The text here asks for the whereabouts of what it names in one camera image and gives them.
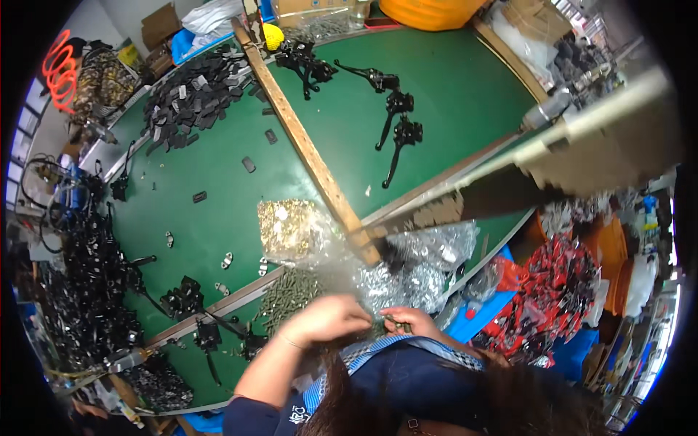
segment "brown hair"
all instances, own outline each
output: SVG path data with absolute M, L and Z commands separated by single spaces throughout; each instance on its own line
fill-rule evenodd
M 377 407 L 369 404 L 361 391 L 352 389 L 347 368 L 338 353 L 329 354 L 325 365 L 327 392 L 315 414 L 298 428 L 296 435 L 396 434 L 401 424 L 401 411 L 388 409 L 386 401 L 377 402 Z M 444 366 L 464 376 L 473 376 L 473 372 L 464 368 L 455 368 L 446 362 Z M 476 373 L 474 395 L 479 401 L 482 399 L 485 412 L 478 414 L 478 423 L 489 436 L 596 436 L 614 433 L 605 426 L 600 397 L 568 386 L 557 374 L 526 365 L 503 367 L 490 361 L 486 367 L 484 372 Z

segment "pile of green screws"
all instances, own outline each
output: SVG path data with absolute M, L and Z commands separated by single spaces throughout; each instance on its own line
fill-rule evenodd
M 262 296 L 258 317 L 266 317 L 262 325 L 269 337 L 279 326 L 296 312 L 303 310 L 308 303 L 324 294 L 327 286 L 322 277 L 303 269 L 284 268 L 284 272 Z
M 259 317 L 266 317 L 262 325 L 267 330 L 267 335 L 272 337 L 278 330 L 279 326 L 296 312 L 299 312 L 319 296 L 322 296 L 328 291 L 335 289 L 330 283 L 346 281 L 346 277 L 336 276 L 332 273 L 322 274 L 306 271 L 303 269 L 295 269 L 285 267 L 281 276 L 267 289 L 262 296 L 257 315 L 253 318 L 256 321 Z M 392 316 L 386 315 L 385 319 L 393 321 Z M 395 323 L 397 328 L 402 328 L 405 333 L 412 333 L 409 324 Z M 373 328 L 369 336 L 379 337 L 385 335 L 385 327 L 382 318 L 373 320 Z

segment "yellow ball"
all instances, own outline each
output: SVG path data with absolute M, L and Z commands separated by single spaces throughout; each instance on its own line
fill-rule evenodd
M 262 29 L 264 30 L 264 37 L 267 40 L 267 48 L 271 51 L 279 48 L 279 45 L 283 42 L 283 32 L 281 29 L 268 23 L 264 23 Z

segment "camouflage jacket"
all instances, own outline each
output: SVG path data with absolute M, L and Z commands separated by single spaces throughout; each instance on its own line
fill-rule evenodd
M 88 119 L 99 121 L 92 113 L 92 104 L 119 106 L 131 96 L 136 82 L 112 51 L 97 49 L 86 54 L 77 77 L 75 113 L 70 116 L 70 122 L 82 127 Z

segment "window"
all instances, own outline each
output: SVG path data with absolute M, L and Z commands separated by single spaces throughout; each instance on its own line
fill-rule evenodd
M 37 79 L 34 79 L 27 94 L 27 104 L 39 114 L 43 113 L 50 97 L 49 94 L 41 97 L 41 91 L 43 91 L 43 85 Z
M 7 188 L 5 189 L 5 202 L 14 204 L 17 201 L 17 189 L 19 185 L 11 180 L 7 180 Z
M 26 136 L 20 129 L 17 129 L 15 131 L 15 140 L 12 144 L 12 156 L 22 162 L 26 162 L 29 147 L 31 147 L 31 138 Z
M 28 135 L 34 136 L 36 132 L 36 126 L 39 125 L 39 118 L 36 111 L 31 109 L 29 106 L 24 105 L 22 108 L 22 113 L 20 114 L 20 128 Z
M 19 165 L 17 165 L 14 162 L 10 162 L 10 167 L 8 168 L 8 171 L 7 171 L 7 177 L 11 181 L 15 181 L 15 182 L 19 183 L 20 177 L 22 177 L 22 167 L 20 167 Z

